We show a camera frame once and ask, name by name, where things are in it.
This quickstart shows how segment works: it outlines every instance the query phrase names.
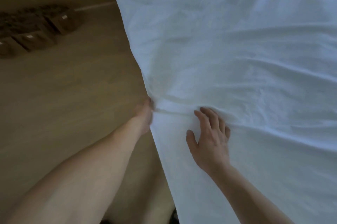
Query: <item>brown floor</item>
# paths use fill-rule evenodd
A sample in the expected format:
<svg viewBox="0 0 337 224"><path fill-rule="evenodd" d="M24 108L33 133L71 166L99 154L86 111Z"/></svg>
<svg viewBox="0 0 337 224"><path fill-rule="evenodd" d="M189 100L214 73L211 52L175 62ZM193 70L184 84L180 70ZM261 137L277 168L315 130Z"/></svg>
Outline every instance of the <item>brown floor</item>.
<svg viewBox="0 0 337 224"><path fill-rule="evenodd" d="M0 217L61 161L127 120L146 91L117 6L58 44L0 60ZM137 143L106 217L166 224L173 200L151 134Z"/></svg>

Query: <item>bare skin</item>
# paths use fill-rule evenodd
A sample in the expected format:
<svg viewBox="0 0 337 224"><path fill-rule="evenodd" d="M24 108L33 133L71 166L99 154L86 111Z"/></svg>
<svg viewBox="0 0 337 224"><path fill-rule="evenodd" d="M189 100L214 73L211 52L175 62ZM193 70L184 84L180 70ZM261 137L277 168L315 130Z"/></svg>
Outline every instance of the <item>bare skin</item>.
<svg viewBox="0 0 337 224"><path fill-rule="evenodd" d="M225 195L241 224L293 223L230 164L228 140L230 129L216 112L200 108L194 114L200 121L200 139L187 131L186 141L197 165L204 170Z"/></svg>
<svg viewBox="0 0 337 224"><path fill-rule="evenodd" d="M99 223L151 118L147 99L129 121L40 180L15 206L7 223Z"/></svg>

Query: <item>baseboard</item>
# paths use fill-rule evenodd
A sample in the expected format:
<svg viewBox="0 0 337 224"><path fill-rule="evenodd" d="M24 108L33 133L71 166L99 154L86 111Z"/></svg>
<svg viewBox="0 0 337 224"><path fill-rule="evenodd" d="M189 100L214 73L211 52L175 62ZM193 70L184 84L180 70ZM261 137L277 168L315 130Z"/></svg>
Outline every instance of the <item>baseboard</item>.
<svg viewBox="0 0 337 224"><path fill-rule="evenodd" d="M81 7L81 8L76 8L75 11L83 11L83 10L88 10L88 9L95 9L95 8L102 8L102 7L106 7L106 6L110 6L113 4L117 4L116 1L110 1L110 2L104 2L101 4L97 4L97 5L92 5L92 6L85 6L85 7Z"/></svg>

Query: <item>mattress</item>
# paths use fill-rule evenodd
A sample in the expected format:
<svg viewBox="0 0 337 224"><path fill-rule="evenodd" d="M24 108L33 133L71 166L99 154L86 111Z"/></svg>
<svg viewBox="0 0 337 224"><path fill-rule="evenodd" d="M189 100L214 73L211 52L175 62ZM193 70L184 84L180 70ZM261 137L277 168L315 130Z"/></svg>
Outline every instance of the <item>mattress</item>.
<svg viewBox="0 0 337 224"><path fill-rule="evenodd" d="M200 106L231 128L232 165L295 223L335 223L337 0L117 3L180 223L239 223L187 147Z"/></svg>

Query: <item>person's left hand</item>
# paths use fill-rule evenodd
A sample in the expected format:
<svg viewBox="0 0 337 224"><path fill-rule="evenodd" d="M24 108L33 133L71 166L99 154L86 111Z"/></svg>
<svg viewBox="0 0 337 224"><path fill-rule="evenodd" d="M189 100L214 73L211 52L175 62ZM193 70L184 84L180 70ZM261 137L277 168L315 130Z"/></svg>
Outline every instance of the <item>person's left hand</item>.
<svg viewBox="0 0 337 224"><path fill-rule="evenodd" d="M135 117L141 122L141 134L145 134L150 129L152 122L153 102L148 97L143 104L137 105Z"/></svg>

